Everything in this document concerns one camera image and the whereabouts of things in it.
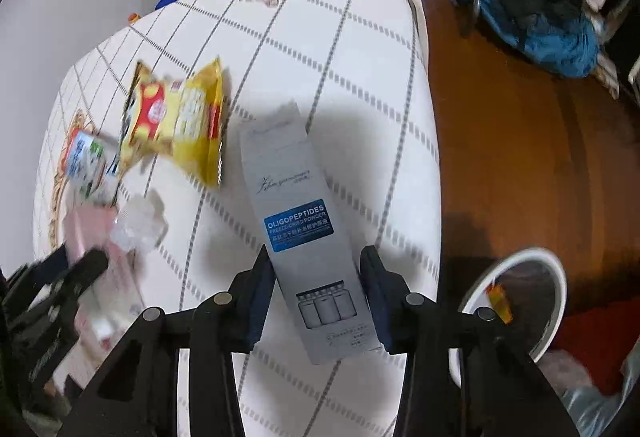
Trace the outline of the white round trash bin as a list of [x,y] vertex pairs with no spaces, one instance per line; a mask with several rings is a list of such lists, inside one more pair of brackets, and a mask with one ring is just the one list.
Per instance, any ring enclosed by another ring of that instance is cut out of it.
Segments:
[[451,257],[442,267],[440,296],[460,313],[475,313],[491,308],[486,294],[491,284],[506,289],[513,315],[506,326],[539,362],[565,313],[567,279],[560,258],[543,247],[527,247],[502,259]]

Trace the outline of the light blue bedding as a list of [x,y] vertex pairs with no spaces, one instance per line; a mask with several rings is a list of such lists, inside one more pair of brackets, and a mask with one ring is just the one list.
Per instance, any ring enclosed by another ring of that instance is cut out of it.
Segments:
[[622,412],[639,380],[639,344],[634,345],[623,363],[623,386],[618,394],[605,396],[587,371],[570,353],[553,350],[538,367],[560,397],[581,436],[602,436]]

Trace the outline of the red blanket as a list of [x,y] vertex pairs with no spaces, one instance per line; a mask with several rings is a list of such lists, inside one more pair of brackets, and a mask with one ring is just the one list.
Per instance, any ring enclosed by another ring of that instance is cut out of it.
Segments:
[[601,394],[617,394],[624,361],[639,338],[639,311],[635,297],[567,316],[544,357],[567,353],[586,369]]

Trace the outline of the yellow snack bag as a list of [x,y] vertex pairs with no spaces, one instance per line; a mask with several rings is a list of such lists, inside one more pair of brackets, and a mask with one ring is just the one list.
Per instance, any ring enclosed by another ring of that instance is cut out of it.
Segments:
[[163,155],[204,186],[217,188],[222,111],[219,59],[187,79],[158,78],[139,61],[122,112],[119,174],[147,155]]

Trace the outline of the blue black clothes pile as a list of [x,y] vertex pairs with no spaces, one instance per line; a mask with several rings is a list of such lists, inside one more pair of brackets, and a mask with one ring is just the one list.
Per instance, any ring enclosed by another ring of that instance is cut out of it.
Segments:
[[463,30],[479,19],[508,47],[545,70],[583,78],[597,65],[599,41],[582,0],[452,0]]

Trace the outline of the white checked tablecloth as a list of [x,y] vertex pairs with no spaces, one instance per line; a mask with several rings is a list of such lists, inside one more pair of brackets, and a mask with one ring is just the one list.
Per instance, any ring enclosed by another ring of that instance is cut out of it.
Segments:
[[150,194],[167,231],[134,260],[142,301],[190,309],[230,284],[277,221],[326,203],[352,253],[435,298],[440,275],[440,157],[422,0],[179,0],[74,62],[53,100],[34,196],[34,252],[63,240],[63,154],[70,131],[116,137],[138,62],[180,79],[224,69],[222,181],[206,189],[166,157],[132,166],[119,203]]

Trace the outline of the white crumpled plastic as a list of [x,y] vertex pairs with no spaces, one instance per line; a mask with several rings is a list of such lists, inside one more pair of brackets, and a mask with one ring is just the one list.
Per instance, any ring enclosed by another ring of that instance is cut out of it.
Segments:
[[155,190],[145,196],[130,197],[114,219],[110,241],[125,253],[150,253],[168,231],[164,210],[160,194]]

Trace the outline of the blue white milk carton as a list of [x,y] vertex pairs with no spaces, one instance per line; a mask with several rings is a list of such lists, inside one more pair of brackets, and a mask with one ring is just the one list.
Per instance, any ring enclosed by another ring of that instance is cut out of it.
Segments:
[[119,183],[118,164],[119,149],[112,139],[74,128],[63,157],[66,205],[112,206]]

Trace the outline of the yellow packet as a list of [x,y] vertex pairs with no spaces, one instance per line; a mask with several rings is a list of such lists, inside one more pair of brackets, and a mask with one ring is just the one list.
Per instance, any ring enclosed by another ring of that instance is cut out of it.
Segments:
[[505,324],[513,321],[509,299],[506,297],[506,289],[501,284],[491,284],[487,287],[486,294],[491,308]]

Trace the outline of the grey oligopeptides box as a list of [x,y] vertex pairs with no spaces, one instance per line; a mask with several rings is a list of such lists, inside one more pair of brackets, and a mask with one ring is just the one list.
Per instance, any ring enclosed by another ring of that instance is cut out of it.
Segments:
[[250,204],[309,360],[378,348],[348,231],[297,104],[245,124],[240,149]]

